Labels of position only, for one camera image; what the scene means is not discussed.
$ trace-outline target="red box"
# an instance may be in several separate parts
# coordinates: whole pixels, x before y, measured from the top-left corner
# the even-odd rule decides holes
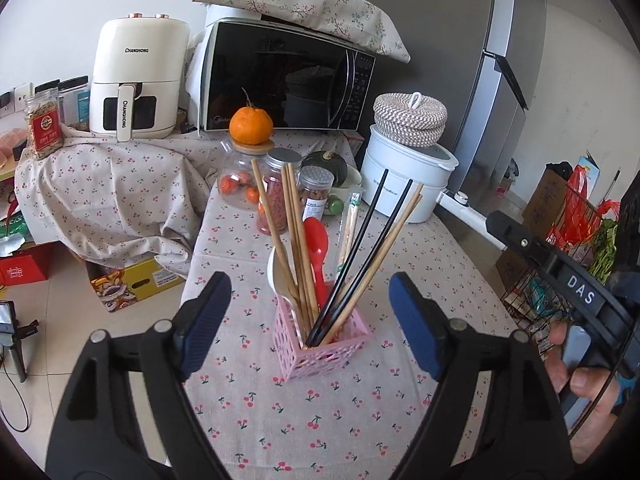
[[[53,244],[37,245],[0,258],[1,284],[23,285],[48,280],[52,248]]]

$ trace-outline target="red label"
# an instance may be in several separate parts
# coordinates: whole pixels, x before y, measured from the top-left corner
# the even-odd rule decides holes
[[[34,118],[31,121],[31,125],[33,128],[33,143],[38,152],[62,138],[57,109]]]

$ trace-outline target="microwave control panel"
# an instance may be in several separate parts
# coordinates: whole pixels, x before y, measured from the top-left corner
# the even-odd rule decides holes
[[[367,96],[367,90],[371,82],[371,73],[373,72],[375,61],[376,58],[374,56],[364,54],[363,52],[355,53],[353,89],[351,90],[351,97],[349,98],[347,106],[344,109],[344,114],[340,119],[341,130],[358,129],[358,123],[360,122],[364,99]]]

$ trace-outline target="yellow box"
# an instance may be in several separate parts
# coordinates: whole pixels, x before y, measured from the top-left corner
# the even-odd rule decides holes
[[[108,269],[111,271],[108,273],[98,264],[84,264],[91,286],[109,312],[116,312],[184,281],[153,258],[124,269]]]

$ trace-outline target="white wall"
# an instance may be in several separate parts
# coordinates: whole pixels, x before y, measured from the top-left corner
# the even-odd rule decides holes
[[[534,101],[513,155],[520,176],[511,189],[528,202],[548,162],[576,164],[589,150],[601,170],[591,201],[601,200],[620,167],[610,195],[619,200],[639,166],[640,56],[607,0],[549,3]]]
[[[204,6],[191,0],[10,0],[0,14],[0,93],[90,76],[100,28],[130,12],[169,14],[189,23],[192,35],[204,26]]]

